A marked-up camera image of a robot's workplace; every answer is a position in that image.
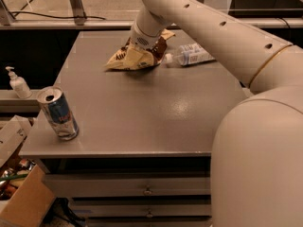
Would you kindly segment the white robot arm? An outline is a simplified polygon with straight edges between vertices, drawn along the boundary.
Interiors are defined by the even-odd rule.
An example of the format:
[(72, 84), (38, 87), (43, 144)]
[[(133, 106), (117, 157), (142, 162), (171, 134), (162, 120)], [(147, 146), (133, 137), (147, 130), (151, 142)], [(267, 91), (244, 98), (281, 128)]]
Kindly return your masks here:
[(301, 48), (195, 0), (142, 2), (134, 44), (176, 24), (252, 92), (214, 138), (213, 227), (303, 227)]

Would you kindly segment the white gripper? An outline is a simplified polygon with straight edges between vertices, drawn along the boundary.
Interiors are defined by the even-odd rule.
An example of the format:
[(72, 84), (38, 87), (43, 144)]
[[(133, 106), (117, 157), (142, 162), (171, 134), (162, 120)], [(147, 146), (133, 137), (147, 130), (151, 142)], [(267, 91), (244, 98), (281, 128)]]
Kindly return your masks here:
[(131, 27), (131, 43), (142, 49), (151, 49), (158, 41), (161, 32), (160, 26), (135, 22)]

